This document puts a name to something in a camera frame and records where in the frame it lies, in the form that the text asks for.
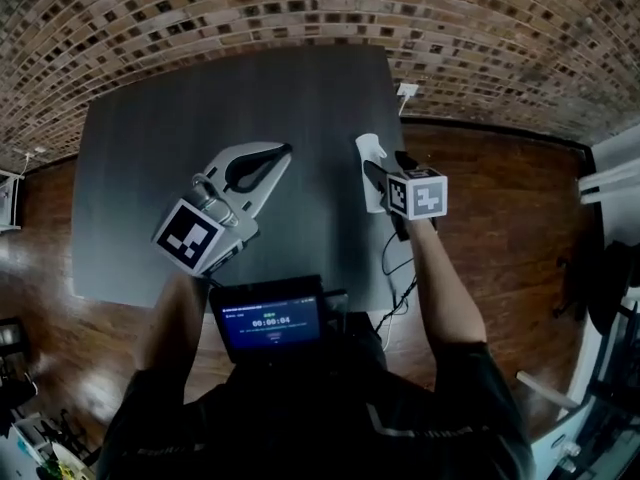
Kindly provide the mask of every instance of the dark gray table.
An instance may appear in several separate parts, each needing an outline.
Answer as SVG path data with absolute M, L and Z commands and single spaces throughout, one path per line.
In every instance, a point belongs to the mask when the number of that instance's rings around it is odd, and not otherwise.
M 77 295 L 153 306 L 175 267 L 150 243 L 163 213 L 223 148 L 276 141 L 293 161 L 262 212 L 261 235 L 215 275 L 242 284 L 320 274 L 351 310 L 388 309 L 380 270 L 393 233 L 365 211 L 354 139 L 403 149 L 383 48 L 286 48 L 216 60 L 122 88 L 92 103 L 73 200 Z M 389 266 L 410 257 L 396 240 Z M 413 267 L 394 274 L 404 291 Z

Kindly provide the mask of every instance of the power outlet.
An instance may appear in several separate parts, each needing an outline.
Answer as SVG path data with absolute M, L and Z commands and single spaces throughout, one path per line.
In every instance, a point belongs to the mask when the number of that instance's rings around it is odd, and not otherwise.
M 400 87 L 398 87 L 398 92 L 396 94 L 402 98 L 409 99 L 415 96 L 417 92 L 418 92 L 418 84 L 401 83 Z

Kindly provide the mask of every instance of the wire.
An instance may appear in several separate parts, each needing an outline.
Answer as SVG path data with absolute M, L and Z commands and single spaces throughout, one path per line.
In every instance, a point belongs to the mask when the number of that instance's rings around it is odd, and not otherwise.
M 393 315 L 391 315 L 389 317 L 389 332 L 387 333 L 387 342 L 384 344 L 384 347 L 382 347 L 382 351 L 386 352 L 387 351 L 387 347 L 389 346 L 389 340 L 391 340 L 391 321 L 393 320 Z
M 22 169 L 22 172 L 20 174 L 18 174 L 17 176 L 16 175 L 9 176 L 8 177 L 9 179 L 7 179 L 2 185 L 0 185 L 0 190 L 2 190 L 4 188 L 4 186 L 9 184 L 9 182 L 12 181 L 14 178 L 19 178 L 20 176 L 22 176 L 25 173 L 25 171 L 27 170 L 27 165 L 29 165 L 29 159 L 31 158 L 31 154 L 29 153 L 29 154 L 27 154 L 25 156 L 27 158 L 27 161 L 24 163 L 24 169 Z
M 402 105 L 400 105 L 400 112 L 398 112 L 398 115 L 401 116 L 402 115 L 402 111 L 404 110 L 404 106 L 407 103 L 407 101 L 409 101 L 409 98 L 411 96 L 404 96 L 404 98 L 402 99 Z
M 393 235 L 391 235 L 389 237 L 389 240 L 387 240 L 387 243 L 384 244 L 384 247 L 382 248 L 382 255 L 380 257 L 380 267 L 382 268 L 382 273 L 387 277 L 391 276 L 391 274 L 396 272 L 398 269 L 404 267 L 405 265 L 408 265 L 409 263 L 411 263 L 413 261 L 413 258 L 409 258 L 407 261 L 402 262 L 397 267 L 395 267 L 395 268 L 393 268 L 393 269 L 391 269 L 389 271 L 385 270 L 385 268 L 384 268 L 384 256 L 385 256 L 385 254 L 387 252 L 387 249 L 389 248 L 389 245 L 391 244 L 391 241 L 396 236 L 398 236 L 397 232 L 395 232 Z M 387 320 L 389 320 L 389 332 L 387 333 L 387 340 L 386 340 L 384 348 L 382 349 L 383 351 L 387 349 L 387 347 L 389 346 L 389 341 L 391 340 L 391 321 L 393 320 L 394 315 L 395 316 L 402 316 L 402 315 L 406 315 L 409 312 L 409 302 L 407 301 L 407 298 L 409 297 L 409 295 L 411 294 L 411 292 L 415 288 L 415 286 L 417 284 L 417 279 L 416 279 L 415 276 L 413 276 L 413 281 L 411 281 L 411 284 L 409 285 L 409 287 L 402 294 L 402 296 L 400 297 L 400 300 L 396 300 L 396 291 L 393 288 L 393 283 L 390 282 L 390 284 L 391 284 L 391 296 L 393 297 L 393 309 L 382 317 L 382 320 L 380 320 L 380 322 L 378 323 L 378 326 L 375 329 L 375 331 L 377 333 L 380 330 L 380 328 L 382 327 L 382 324 L 384 322 L 386 322 Z M 401 313 L 398 312 L 398 310 L 403 305 L 405 306 L 405 310 L 403 312 L 401 312 Z
M 385 244 L 384 248 L 382 249 L 382 257 L 380 258 L 380 266 L 382 267 L 382 273 L 385 276 L 390 276 L 396 270 L 404 267 L 405 265 L 408 265 L 409 263 L 411 263 L 413 261 L 413 258 L 409 258 L 407 261 L 405 261 L 403 263 L 400 263 L 400 265 L 398 265 L 397 267 L 395 267 L 394 269 L 392 269 L 392 270 L 390 270 L 388 272 L 384 269 L 384 255 L 387 252 L 387 248 L 389 247 L 389 244 L 391 243 L 391 240 L 393 240 L 396 236 L 398 236 L 397 232 L 395 232 L 393 235 L 391 235 L 391 238 L 389 238 L 389 240 L 387 240 L 387 243 Z
M 393 318 L 393 315 L 398 315 L 398 313 L 397 313 L 398 309 L 400 309 L 402 304 L 404 304 L 404 302 L 407 300 L 407 297 L 409 297 L 409 295 L 411 294 L 413 289 L 416 287 L 417 283 L 418 283 L 418 281 L 417 281 L 416 276 L 413 276 L 413 281 L 411 281 L 411 284 L 409 285 L 409 288 L 407 288 L 407 290 L 402 294 L 402 297 L 400 297 L 400 300 L 398 301 L 397 304 L 395 304 L 393 309 L 382 317 L 382 320 L 380 320 L 380 323 L 378 324 L 378 326 L 375 329 L 376 332 L 378 332 L 380 330 L 380 328 L 382 327 L 382 324 L 385 323 L 389 318 Z
M 205 279 L 209 281 L 209 284 L 214 288 L 224 288 L 224 286 L 221 285 L 218 281 L 216 281 L 213 277 L 206 277 Z

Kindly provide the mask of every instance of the small screen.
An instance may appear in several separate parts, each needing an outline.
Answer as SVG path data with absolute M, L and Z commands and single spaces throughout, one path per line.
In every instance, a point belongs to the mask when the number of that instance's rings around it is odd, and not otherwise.
M 309 342 L 320 337 L 315 297 L 222 309 L 234 348 Z

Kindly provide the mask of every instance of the black cable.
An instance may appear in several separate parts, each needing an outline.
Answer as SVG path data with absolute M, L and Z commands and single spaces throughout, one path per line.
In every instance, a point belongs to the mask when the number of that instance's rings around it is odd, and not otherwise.
M 405 311 L 405 313 L 397 313 L 397 311 L 398 311 L 398 309 L 400 309 L 402 304 L 406 301 L 407 297 L 409 297 L 409 295 L 411 294 L 413 289 L 416 287 L 417 283 L 418 283 L 418 280 L 417 280 L 416 276 L 413 276 L 413 281 L 411 281 L 411 284 L 409 285 L 409 288 L 407 288 L 406 291 L 402 294 L 402 297 L 400 297 L 400 300 L 393 307 L 393 309 L 382 317 L 382 320 L 380 320 L 380 323 L 378 324 L 378 326 L 375 329 L 376 332 L 378 332 L 380 330 L 380 328 L 382 327 L 382 324 L 384 322 L 386 322 L 392 316 L 398 315 L 398 314 L 404 315 L 406 313 L 406 311 Z
M 404 311 L 402 313 L 400 313 L 399 311 L 394 313 L 393 316 L 403 316 L 406 315 L 409 312 L 409 303 L 408 301 L 404 301 Z
M 213 277 L 207 277 L 205 279 L 209 281 L 209 284 L 214 288 L 224 288 L 224 286 L 221 285 L 218 281 L 216 281 Z
M 389 238 L 389 240 L 387 240 L 387 243 L 385 244 L 384 248 L 382 249 L 382 256 L 380 258 L 380 266 L 382 267 L 382 273 L 385 276 L 390 276 L 391 274 L 393 274 L 396 270 L 399 270 L 400 268 L 404 267 L 405 265 L 408 265 L 409 263 L 411 263 L 413 261 L 413 258 L 409 258 L 407 261 L 400 263 L 400 265 L 398 265 L 397 267 L 395 267 L 394 269 L 390 270 L 389 272 L 387 272 L 384 269 L 384 255 L 387 252 L 387 248 L 389 247 L 389 244 L 391 243 L 391 240 L 393 240 L 396 236 L 398 236 L 398 233 L 395 232 L 393 235 L 391 235 L 391 238 Z

